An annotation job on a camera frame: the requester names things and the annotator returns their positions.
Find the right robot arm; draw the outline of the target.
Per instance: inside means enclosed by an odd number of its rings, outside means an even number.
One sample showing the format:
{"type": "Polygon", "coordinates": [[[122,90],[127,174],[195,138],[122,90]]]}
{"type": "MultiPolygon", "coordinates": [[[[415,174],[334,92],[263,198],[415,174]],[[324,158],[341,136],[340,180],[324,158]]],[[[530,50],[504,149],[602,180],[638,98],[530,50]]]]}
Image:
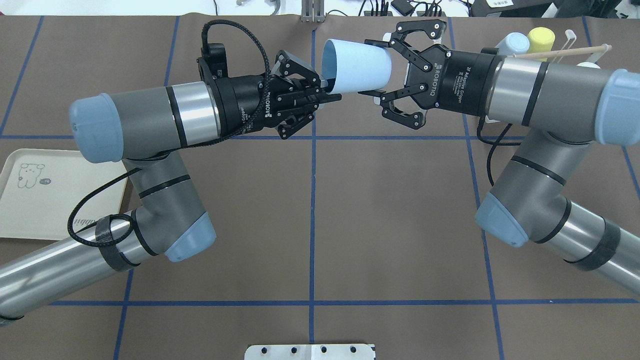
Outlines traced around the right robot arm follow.
{"type": "Polygon", "coordinates": [[[399,22],[386,39],[365,44],[407,60],[404,86],[366,91],[382,116],[419,129],[430,109],[529,129],[475,214],[504,243],[544,246],[573,268],[610,280],[639,298],[639,237],[562,194],[595,142],[629,147],[639,141],[639,75],[448,48],[447,24],[399,22]]]}

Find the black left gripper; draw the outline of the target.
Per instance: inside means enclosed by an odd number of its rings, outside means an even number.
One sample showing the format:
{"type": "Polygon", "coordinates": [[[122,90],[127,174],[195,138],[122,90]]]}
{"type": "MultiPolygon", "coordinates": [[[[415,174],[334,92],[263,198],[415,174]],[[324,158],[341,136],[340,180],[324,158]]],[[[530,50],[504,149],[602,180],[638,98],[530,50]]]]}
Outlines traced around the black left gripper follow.
{"type": "Polygon", "coordinates": [[[275,128],[285,140],[314,119],[321,105],[342,100],[336,78],[323,79],[311,65],[286,50],[270,71],[223,77],[207,73],[207,86],[221,126],[218,139],[275,128]]]}

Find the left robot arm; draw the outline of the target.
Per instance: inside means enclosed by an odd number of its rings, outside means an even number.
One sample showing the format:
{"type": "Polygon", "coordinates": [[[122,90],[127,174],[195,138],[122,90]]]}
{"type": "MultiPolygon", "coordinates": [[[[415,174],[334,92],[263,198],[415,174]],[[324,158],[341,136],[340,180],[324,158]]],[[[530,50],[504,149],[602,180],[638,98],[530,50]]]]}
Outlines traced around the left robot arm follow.
{"type": "Polygon", "coordinates": [[[230,77],[221,43],[204,45],[200,80],[76,100],[70,125],[83,157],[122,162],[124,174],[87,194],[67,219],[69,237],[1,267],[1,325],[126,272],[154,256],[180,262],[217,237],[180,150],[274,128],[281,139],[339,101],[331,80],[288,51],[274,68],[230,77]]]}

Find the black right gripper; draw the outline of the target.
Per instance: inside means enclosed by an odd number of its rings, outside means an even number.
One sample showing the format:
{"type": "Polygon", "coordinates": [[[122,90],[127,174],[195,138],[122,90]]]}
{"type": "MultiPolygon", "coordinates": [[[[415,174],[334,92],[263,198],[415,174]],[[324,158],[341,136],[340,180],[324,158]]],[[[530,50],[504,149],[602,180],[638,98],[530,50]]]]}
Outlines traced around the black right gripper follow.
{"type": "Polygon", "coordinates": [[[374,103],[384,118],[414,130],[426,123],[426,112],[440,109],[485,116],[502,55],[453,50],[439,43],[447,23],[440,19],[399,22],[382,39],[364,44],[393,50],[407,61],[404,86],[375,91],[374,103]]]}

